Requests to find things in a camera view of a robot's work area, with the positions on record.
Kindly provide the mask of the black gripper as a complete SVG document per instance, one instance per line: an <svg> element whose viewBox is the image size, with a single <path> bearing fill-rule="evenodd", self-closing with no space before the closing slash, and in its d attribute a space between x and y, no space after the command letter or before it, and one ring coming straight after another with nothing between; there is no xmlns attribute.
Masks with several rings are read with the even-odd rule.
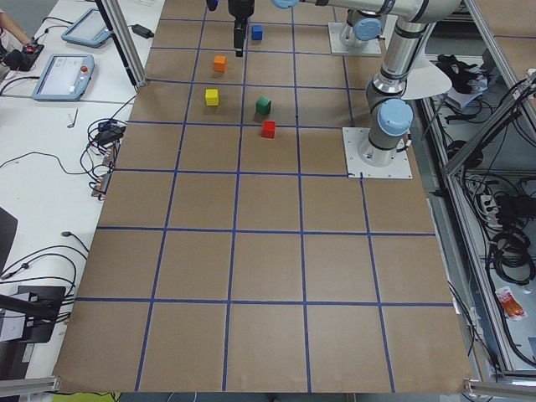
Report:
<svg viewBox="0 0 536 402"><path fill-rule="evenodd" d="M235 56L244 56L245 43L245 19L251 17L255 12L255 0L229 0L229 14L235 18L234 21L234 51Z"/></svg>

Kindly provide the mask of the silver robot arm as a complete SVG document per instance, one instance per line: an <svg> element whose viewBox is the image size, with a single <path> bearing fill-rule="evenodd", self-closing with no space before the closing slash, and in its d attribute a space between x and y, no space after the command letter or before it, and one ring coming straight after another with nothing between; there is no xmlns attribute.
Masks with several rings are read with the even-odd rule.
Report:
<svg viewBox="0 0 536 402"><path fill-rule="evenodd" d="M410 70L424 50L435 23L452 14L458 1L315 1L315 6L334 6L376 15L397 17L394 32L379 72L367 86L371 115L368 138L358 155L368 165L386 167L394 159L402 136L409 132L413 111L403 93Z"/></svg>
<svg viewBox="0 0 536 402"><path fill-rule="evenodd" d="M382 30L383 23L379 14L350 8L339 38L344 45L357 47L377 39Z"/></svg>

